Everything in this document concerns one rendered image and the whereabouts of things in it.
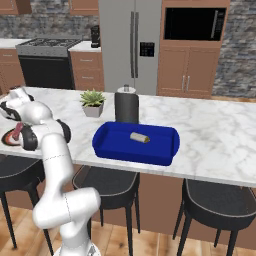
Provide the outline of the black coffee machine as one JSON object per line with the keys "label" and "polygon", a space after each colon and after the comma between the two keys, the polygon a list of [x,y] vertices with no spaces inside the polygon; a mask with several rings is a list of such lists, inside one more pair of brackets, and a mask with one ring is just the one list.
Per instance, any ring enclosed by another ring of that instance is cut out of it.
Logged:
{"label": "black coffee machine", "polygon": [[100,46],[100,28],[98,25],[95,25],[91,28],[91,47],[98,48]]}

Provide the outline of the grey steel fridge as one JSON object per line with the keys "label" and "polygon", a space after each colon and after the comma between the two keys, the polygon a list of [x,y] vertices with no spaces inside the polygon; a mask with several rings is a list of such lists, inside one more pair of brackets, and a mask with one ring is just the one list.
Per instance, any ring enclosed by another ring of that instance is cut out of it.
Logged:
{"label": "grey steel fridge", "polygon": [[162,0],[98,0],[106,92],[156,95]]}

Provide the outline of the blue tray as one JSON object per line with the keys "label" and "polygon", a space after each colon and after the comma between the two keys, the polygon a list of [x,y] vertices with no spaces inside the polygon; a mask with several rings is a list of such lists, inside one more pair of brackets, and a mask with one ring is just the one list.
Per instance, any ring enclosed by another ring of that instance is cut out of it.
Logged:
{"label": "blue tray", "polygon": [[[150,141],[131,140],[132,132],[146,135]],[[179,150],[180,137],[172,127],[105,122],[94,134],[92,146],[101,158],[169,166]]]}

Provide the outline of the green plant in white pot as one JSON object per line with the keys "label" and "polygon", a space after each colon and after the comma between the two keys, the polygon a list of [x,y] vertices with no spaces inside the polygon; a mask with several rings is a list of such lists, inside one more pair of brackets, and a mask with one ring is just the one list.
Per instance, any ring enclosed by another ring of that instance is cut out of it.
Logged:
{"label": "green plant in white pot", "polygon": [[106,98],[101,91],[95,89],[86,90],[80,94],[82,109],[87,117],[98,118],[103,111],[103,106]]}

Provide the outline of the black microwave oven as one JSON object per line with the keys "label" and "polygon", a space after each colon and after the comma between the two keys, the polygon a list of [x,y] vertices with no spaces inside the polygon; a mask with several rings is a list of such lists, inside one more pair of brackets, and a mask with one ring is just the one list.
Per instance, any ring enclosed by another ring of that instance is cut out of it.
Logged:
{"label": "black microwave oven", "polygon": [[166,8],[165,40],[219,41],[225,8]]}

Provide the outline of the dark plate with orange rim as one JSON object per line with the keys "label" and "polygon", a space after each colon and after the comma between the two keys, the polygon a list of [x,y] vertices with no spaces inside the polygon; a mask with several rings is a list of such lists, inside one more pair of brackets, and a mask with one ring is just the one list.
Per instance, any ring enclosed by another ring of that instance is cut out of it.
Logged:
{"label": "dark plate with orange rim", "polygon": [[11,129],[2,136],[2,143],[6,146],[21,146],[20,134],[13,137],[15,129]]}

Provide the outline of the reddish brown steak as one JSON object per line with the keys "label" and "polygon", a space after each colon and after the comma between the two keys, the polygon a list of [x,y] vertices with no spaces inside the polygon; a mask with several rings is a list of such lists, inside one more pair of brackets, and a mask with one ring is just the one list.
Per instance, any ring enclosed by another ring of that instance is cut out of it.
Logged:
{"label": "reddish brown steak", "polygon": [[19,134],[22,129],[23,129],[23,123],[22,122],[17,123],[17,125],[13,131],[13,134],[12,134],[12,137],[14,140],[17,141],[19,139]]}

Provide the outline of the brown base cabinet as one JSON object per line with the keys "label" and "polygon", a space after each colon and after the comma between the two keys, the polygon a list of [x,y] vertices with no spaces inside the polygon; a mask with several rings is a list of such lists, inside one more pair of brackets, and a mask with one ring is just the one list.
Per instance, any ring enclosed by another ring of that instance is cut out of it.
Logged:
{"label": "brown base cabinet", "polygon": [[0,89],[7,94],[12,87],[24,85],[24,76],[15,49],[0,49]]}

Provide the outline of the brown kitchen island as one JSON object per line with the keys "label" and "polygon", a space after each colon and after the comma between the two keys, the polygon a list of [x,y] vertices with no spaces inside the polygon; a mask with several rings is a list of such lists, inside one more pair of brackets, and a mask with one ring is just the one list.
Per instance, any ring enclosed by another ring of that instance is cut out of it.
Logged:
{"label": "brown kitchen island", "polygon": [[[153,231],[171,235],[178,215],[182,179],[142,173],[140,175],[139,207],[141,231]],[[7,192],[8,205],[32,209],[29,195],[24,191]],[[104,226],[114,224],[126,227],[125,210],[104,211]],[[192,220],[188,238],[214,242],[216,231]],[[239,231],[236,246],[256,250],[256,219]]]}

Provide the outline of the brown drawer cabinet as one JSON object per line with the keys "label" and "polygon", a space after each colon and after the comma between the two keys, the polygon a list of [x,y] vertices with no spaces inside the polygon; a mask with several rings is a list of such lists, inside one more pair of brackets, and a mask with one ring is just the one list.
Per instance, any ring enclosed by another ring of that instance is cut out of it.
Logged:
{"label": "brown drawer cabinet", "polygon": [[102,54],[100,52],[70,52],[77,90],[104,90]]}

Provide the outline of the brown wall cupboard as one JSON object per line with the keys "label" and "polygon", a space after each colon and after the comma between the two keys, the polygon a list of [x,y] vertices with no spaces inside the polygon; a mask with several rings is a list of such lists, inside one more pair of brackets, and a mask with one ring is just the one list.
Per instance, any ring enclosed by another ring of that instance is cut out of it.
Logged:
{"label": "brown wall cupboard", "polygon": [[0,0],[1,15],[31,14],[30,0]]}
{"label": "brown wall cupboard", "polygon": [[69,0],[71,15],[98,15],[98,0]]}

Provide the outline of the black and grey stove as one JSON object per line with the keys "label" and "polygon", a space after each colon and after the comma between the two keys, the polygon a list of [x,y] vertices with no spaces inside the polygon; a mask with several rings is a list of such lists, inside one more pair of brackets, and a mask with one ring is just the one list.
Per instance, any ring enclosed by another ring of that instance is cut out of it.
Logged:
{"label": "black and grey stove", "polygon": [[16,46],[19,62],[29,87],[74,90],[69,49],[81,36],[38,36]]}

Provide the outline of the black bar stool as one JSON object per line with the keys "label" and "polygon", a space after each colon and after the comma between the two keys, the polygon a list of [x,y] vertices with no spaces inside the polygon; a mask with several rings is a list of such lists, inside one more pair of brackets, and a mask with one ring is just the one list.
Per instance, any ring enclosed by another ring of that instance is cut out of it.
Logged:
{"label": "black bar stool", "polygon": [[104,210],[125,208],[129,256],[133,256],[132,205],[135,205],[137,229],[140,229],[140,174],[95,166],[82,166],[72,179],[74,189],[93,187],[101,197],[100,221]]}
{"label": "black bar stool", "polygon": [[217,230],[214,246],[217,246],[222,230],[230,231],[226,256],[232,256],[238,232],[256,218],[256,195],[248,187],[184,179],[173,239],[176,238],[182,215],[185,215],[185,222],[177,256],[182,256],[193,219]]}
{"label": "black bar stool", "polygon": [[26,191],[29,194],[32,206],[35,207],[40,200],[37,186],[44,180],[45,173],[41,160],[13,155],[0,157],[0,200],[14,248],[17,248],[17,244],[6,192]]}

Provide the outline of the brown tall cupboard unit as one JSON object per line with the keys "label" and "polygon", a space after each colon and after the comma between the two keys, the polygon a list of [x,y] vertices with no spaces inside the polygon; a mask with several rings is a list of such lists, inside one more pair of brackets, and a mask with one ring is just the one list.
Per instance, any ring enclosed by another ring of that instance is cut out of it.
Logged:
{"label": "brown tall cupboard unit", "polygon": [[170,7],[217,7],[229,11],[230,0],[162,0],[157,93],[210,98],[224,29],[219,41],[167,40],[165,21]]}

